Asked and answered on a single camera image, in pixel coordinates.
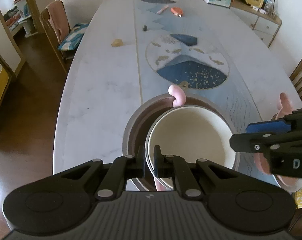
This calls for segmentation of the pink steel-lined bowl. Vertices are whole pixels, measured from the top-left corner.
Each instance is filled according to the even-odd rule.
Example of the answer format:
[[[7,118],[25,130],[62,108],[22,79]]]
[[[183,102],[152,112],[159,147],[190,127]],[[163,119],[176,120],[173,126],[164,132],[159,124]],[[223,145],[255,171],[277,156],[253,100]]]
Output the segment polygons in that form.
[[[123,155],[136,155],[139,147],[145,147],[145,157],[146,156],[146,139],[148,132],[156,121],[166,111],[176,108],[173,106],[173,101],[175,97],[170,94],[158,95],[144,104],[132,115],[130,118],[123,136],[123,146],[122,153]],[[186,103],[185,105],[195,105],[205,107],[210,109],[224,118],[224,120],[229,124],[233,133],[235,133],[235,127],[232,124],[230,118],[224,114],[216,104],[208,100],[207,98],[187,93],[186,94]],[[172,190],[173,181],[171,178],[155,178],[154,173],[148,167],[146,162],[146,173],[145,177],[142,179],[134,179],[133,183],[141,191],[155,191],[155,190]]]

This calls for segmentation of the cream round bowl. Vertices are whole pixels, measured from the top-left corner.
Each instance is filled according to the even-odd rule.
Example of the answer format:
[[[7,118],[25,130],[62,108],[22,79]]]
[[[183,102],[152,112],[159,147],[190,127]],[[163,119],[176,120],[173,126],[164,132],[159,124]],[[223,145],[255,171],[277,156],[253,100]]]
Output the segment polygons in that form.
[[[201,106],[185,105],[163,113],[152,124],[146,139],[146,159],[155,173],[154,146],[163,155],[177,155],[188,163],[207,159],[237,170],[240,156],[230,147],[233,131],[223,117]]]

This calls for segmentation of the wooden sideboard cabinet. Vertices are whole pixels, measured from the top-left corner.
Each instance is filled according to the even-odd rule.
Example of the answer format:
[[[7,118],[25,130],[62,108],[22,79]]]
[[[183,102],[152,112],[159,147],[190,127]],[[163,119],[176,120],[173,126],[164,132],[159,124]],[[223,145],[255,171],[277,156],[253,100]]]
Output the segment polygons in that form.
[[[230,10],[250,27],[268,48],[271,46],[282,25],[278,16],[271,18],[237,0],[231,2]]]

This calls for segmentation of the small yellow object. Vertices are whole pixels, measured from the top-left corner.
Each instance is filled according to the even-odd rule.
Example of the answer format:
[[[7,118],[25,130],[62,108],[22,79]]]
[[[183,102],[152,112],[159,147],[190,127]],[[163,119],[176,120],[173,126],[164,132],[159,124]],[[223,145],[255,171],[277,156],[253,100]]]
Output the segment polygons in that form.
[[[122,39],[117,38],[117,39],[113,40],[112,43],[111,43],[111,46],[112,47],[121,47],[121,46],[123,46]]]

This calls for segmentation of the blue white bag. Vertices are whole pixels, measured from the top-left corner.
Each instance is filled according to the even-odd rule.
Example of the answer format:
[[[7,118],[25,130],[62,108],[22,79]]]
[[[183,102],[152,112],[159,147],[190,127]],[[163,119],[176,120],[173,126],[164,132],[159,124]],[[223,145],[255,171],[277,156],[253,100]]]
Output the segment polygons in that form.
[[[60,46],[58,47],[59,51],[71,51],[78,48],[87,27],[88,23],[77,23],[71,29],[66,38],[62,41]]]

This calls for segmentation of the orange tape dispenser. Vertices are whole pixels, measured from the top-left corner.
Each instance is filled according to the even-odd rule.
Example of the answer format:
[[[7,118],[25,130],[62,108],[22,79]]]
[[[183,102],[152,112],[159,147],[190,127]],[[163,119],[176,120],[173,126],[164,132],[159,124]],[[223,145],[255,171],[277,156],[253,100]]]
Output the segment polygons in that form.
[[[182,17],[184,15],[183,10],[179,7],[171,7],[171,13],[177,17]]]

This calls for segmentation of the pink pen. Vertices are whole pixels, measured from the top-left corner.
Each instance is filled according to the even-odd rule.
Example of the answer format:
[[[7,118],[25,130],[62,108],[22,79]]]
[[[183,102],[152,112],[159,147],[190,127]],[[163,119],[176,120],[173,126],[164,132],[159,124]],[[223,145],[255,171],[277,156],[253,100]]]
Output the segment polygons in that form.
[[[157,12],[157,14],[158,14],[158,15],[161,15],[168,7],[169,7],[169,5],[165,5],[163,8],[161,8],[161,9]]]

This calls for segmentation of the wooden chair with towel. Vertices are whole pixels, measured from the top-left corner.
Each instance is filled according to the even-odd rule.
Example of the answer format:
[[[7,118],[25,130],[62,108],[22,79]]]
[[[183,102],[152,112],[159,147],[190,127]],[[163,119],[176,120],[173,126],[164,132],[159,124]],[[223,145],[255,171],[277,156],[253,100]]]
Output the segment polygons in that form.
[[[60,43],[59,43],[58,37],[56,36],[55,30],[50,23],[50,14],[49,14],[48,8],[45,8],[40,13],[40,22],[41,22],[44,32],[50,42],[50,45],[53,48],[53,51],[54,51],[56,57],[58,58],[60,65],[63,68],[63,71],[66,74],[68,74],[69,69],[71,67],[71,63],[76,54],[77,48],[75,48],[74,50],[67,50],[67,51],[61,51],[58,49],[58,47],[60,46]]]

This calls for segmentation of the pink towel on chair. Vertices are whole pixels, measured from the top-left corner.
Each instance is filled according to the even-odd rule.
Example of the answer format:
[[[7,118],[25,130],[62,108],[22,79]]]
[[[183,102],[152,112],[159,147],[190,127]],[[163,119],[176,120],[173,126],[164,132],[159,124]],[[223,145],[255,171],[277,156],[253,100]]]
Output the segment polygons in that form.
[[[50,25],[56,34],[59,44],[61,44],[69,34],[69,23],[63,3],[60,0],[53,1],[49,3],[46,9],[49,13]]]

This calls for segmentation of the white shelf unit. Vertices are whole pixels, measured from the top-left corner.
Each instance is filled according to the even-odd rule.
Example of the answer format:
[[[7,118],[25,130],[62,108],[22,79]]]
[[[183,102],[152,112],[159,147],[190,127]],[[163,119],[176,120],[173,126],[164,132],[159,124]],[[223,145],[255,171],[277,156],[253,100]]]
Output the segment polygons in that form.
[[[15,36],[21,29],[25,31],[25,38],[38,33],[30,7],[27,0],[14,0],[13,8],[3,16],[12,36]]]

